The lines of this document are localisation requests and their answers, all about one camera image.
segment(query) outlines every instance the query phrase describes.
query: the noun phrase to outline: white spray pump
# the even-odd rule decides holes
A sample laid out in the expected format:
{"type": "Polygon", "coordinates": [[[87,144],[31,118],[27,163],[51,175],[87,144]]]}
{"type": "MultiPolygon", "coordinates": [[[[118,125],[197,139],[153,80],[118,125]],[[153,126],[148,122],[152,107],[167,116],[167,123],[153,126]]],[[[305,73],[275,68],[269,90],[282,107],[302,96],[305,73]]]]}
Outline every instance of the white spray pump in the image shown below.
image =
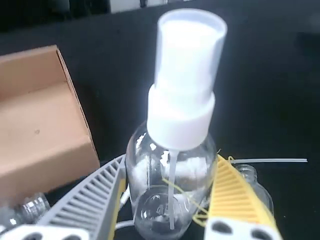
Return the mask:
{"type": "Polygon", "coordinates": [[[163,178],[198,203],[209,187],[216,149],[208,130],[226,33],[220,17],[199,9],[170,11],[158,21],[147,121],[126,154],[134,224],[145,239],[179,238],[195,211],[163,178]]]}

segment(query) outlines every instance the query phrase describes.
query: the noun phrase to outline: cardboard box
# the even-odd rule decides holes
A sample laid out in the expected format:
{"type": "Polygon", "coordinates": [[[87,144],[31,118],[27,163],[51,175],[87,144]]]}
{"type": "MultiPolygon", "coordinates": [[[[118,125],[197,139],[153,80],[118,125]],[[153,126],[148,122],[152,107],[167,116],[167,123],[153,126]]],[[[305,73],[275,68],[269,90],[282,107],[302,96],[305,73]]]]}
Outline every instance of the cardboard box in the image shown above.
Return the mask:
{"type": "Polygon", "coordinates": [[[0,56],[0,203],[46,193],[99,166],[58,48],[0,56]]]}

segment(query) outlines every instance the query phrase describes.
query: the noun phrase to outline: bottle neck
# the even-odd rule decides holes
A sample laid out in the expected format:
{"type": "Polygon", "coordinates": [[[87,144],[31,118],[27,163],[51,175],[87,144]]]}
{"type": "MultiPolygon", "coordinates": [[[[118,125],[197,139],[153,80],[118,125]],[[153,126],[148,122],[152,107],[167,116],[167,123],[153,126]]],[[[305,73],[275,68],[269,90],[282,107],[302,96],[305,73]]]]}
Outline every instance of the bottle neck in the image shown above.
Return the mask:
{"type": "Polygon", "coordinates": [[[258,175],[257,175],[257,170],[247,164],[240,164],[235,167],[245,178],[247,182],[257,182],[258,181],[258,175]]]}
{"type": "Polygon", "coordinates": [[[35,223],[50,208],[46,197],[41,193],[36,194],[33,198],[28,199],[25,204],[17,208],[17,212],[23,221],[27,224],[35,223]]]}

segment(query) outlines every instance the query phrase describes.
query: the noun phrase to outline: clear plastic bottle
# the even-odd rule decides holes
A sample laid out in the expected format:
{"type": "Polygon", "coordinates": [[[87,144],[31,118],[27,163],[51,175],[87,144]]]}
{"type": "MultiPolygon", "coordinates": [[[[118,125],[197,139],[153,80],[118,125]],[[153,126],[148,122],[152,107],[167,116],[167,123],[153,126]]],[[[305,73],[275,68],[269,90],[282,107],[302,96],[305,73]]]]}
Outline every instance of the clear plastic bottle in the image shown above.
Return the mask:
{"type": "Polygon", "coordinates": [[[158,21],[147,120],[125,158],[134,225],[146,240],[180,238],[197,210],[189,198],[199,205],[212,182],[216,147],[208,131],[226,33],[220,17],[199,9],[170,11],[158,21]]]}
{"type": "Polygon", "coordinates": [[[43,193],[26,198],[23,204],[15,207],[0,207],[0,226],[11,229],[21,224],[34,224],[48,210],[50,205],[43,193]]]}
{"type": "MultiPolygon", "coordinates": [[[[194,149],[180,151],[175,161],[174,184],[201,203],[213,177],[216,148],[208,135],[194,149]]],[[[159,146],[148,134],[146,123],[131,137],[126,152],[126,170],[134,224],[146,239],[180,238],[192,221],[197,207],[181,192],[174,190],[174,229],[170,228],[169,180],[172,157],[170,150],[159,146]]]]}
{"type": "Polygon", "coordinates": [[[264,203],[264,205],[274,214],[274,203],[268,191],[258,183],[257,170],[247,164],[238,164],[235,168],[242,174],[247,183],[251,185],[257,197],[264,203]]]}

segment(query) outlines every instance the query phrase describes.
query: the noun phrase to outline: white spray nozzle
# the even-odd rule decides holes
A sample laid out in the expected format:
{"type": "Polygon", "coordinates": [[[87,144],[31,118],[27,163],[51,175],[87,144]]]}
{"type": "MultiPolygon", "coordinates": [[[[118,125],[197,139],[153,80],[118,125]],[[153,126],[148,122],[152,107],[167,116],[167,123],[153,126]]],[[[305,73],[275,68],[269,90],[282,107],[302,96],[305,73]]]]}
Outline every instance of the white spray nozzle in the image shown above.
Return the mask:
{"type": "Polygon", "coordinates": [[[169,11],[158,21],[146,125],[160,146],[186,151],[208,135],[226,34],[227,25],[219,16],[199,9],[169,11]]]}
{"type": "Polygon", "coordinates": [[[207,11],[164,14],[158,22],[155,89],[187,112],[208,102],[226,33],[225,22],[207,11]]]}

